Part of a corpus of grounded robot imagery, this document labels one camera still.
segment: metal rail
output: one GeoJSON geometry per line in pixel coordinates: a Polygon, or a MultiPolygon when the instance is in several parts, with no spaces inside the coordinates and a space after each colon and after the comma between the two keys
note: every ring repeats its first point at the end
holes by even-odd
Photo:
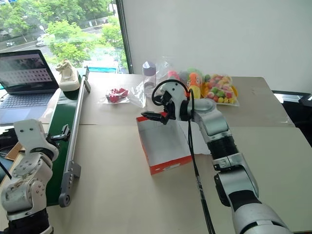
{"type": "Polygon", "coordinates": [[[77,107],[75,110],[74,121],[71,129],[71,136],[68,144],[66,162],[63,172],[63,178],[61,183],[60,195],[58,198],[58,203],[61,207],[67,207],[71,201],[71,188],[73,185],[74,178],[80,177],[81,166],[73,161],[74,152],[76,146],[76,139],[80,121],[80,113],[83,102],[84,89],[88,93],[91,92],[91,87],[88,82],[89,69],[87,68],[86,75],[83,75],[81,78],[78,98],[77,98],[77,107]]]}

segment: red and white box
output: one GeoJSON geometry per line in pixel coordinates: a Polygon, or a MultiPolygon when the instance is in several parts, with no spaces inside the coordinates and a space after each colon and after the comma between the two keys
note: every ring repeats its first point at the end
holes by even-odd
{"type": "MultiPolygon", "coordinates": [[[[136,123],[151,175],[192,161],[188,136],[188,122],[161,122],[137,117],[136,123]]],[[[195,154],[210,154],[196,123],[192,123],[195,154]]]]}

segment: plastic bottle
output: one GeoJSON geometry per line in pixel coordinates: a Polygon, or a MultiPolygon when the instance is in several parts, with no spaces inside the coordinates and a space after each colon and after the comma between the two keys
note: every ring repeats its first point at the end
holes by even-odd
{"type": "Polygon", "coordinates": [[[156,66],[146,61],[142,66],[144,93],[150,97],[156,86],[156,66]]]}

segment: white robotic arm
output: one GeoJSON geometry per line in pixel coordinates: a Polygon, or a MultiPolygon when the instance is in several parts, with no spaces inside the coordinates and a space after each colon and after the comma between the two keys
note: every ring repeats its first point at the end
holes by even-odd
{"type": "MultiPolygon", "coordinates": [[[[52,177],[52,162],[59,155],[57,145],[50,137],[46,139],[42,125],[34,119],[16,122],[14,128],[25,155],[14,167],[12,179],[1,193],[9,220],[4,233],[51,234],[45,189],[52,177]]],[[[64,128],[68,137],[68,126],[64,128]]]]}
{"type": "Polygon", "coordinates": [[[165,107],[166,117],[154,112],[142,115],[164,124],[169,119],[191,119],[199,125],[212,154],[214,169],[218,171],[214,180],[219,198],[223,205],[231,207],[237,234],[291,234],[273,209],[258,200],[256,180],[216,103],[210,99],[195,99],[192,103],[186,99],[185,89],[179,84],[176,80],[167,80],[161,88],[163,95],[157,96],[157,101],[152,96],[156,105],[165,107]]]}

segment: tree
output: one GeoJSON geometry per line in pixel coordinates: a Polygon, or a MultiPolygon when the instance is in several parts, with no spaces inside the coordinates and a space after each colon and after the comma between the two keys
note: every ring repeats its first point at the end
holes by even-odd
{"type": "Polygon", "coordinates": [[[40,13],[40,20],[44,24],[58,20],[72,23],[85,19],[79,0],[34,0],[32,4],[40,13]]]}
{"type": "Polygon", "coordinates": [[[96,20],[110,14],[108,11],[109,3],[109,0],[80,0],[79,5],[85,11],[87,20],[96,20]]]}
{"type": "Polygon", "coordinates": [[[118,18],[109,17],[108,22],[109,24],[104,25],[102,28],[102,43],[108,43],[115,48],[123,48],[121,29],[118,18]]]}
{"type": "Polygon", "coordinates": [[[19,0],[13,4],[5,4],[0,7],[0,22],[4,29],[12,29],[13,33],[27,35],[32,29],[36,28],[38,22],[28,14],[31,7],[28,0],[19,0]]]}
{"type": "Polygon", "coordinates": [[[99,43],[107,47],[114,47],[121,65],[124,68],[127,68],[128,64],[123,46],[119,20],[118,18],[111,16],[108,18],[108,22],[109,24],[104,25],[102,28],[102,35],[99,39],[99,43]]]}
{"type": "Polygon", "coordinates": [[[76,23],[51,22],[46,31],[54,35],[48,38],[47,44],[58,61],[68,59],[75,67],[81,67],[82,62],[90,58],[88,51],[94,48],[95,35],[83,32],[76,23]]]}

